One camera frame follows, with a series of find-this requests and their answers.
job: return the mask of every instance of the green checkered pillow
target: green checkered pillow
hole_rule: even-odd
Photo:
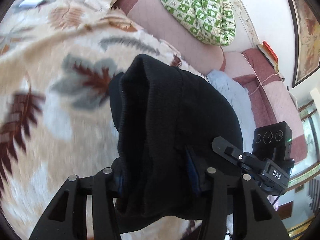
[[[205,44],[228,46],[236,35],[229,0],[161,0],[164,7]]]

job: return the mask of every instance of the red object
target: red object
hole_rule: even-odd
[[[274,53],[274,51],[271,49],[271,47],[269,46],[269,44],[266,41],[262,42],[263,47],[265,48],[265,50],[270,54],[270,56],[275,60],[275,62],[278,63],[278,57],[277,55]]]

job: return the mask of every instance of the picture frame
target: picture frame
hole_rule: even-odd
[[[320,68],[320,8],[314,0],[288,0],[295,33],[292,87]]]

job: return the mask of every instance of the camera lens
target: camera lens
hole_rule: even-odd
[[[270,143],[271,142],[271,140],[272,140],[272,132],[266,132],[265,133],[265,135],[264,135],[264,137],[263,137],[263,141],[264,141],[264,143]]]
[[[283,132],[280,130],[276,133],[276,141],[281,141],[281,139],[283,138]]]
[[[261,135],[258,134],[258,135],[256,136],[256,143],[259,143],[260,141],[261,141]]]

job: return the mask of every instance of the pink sofa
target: pink sofa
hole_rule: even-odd
[[[121,8],[148,33],[173,45],[200,73],[207,75],[213,69],[225,71],[247,88],[249,94],[257,89],[260,81],[275,73],[257,49],[248,49],[242,54],[224,53],[218,46],[201,43],[166,11],[160,0],[118,0],[115,7]],[[293,132],[291,157],[296,163],[306,158],[307,145],[299,113],[279,77],[271,76],[250,99],[256,126],[286,121]]]

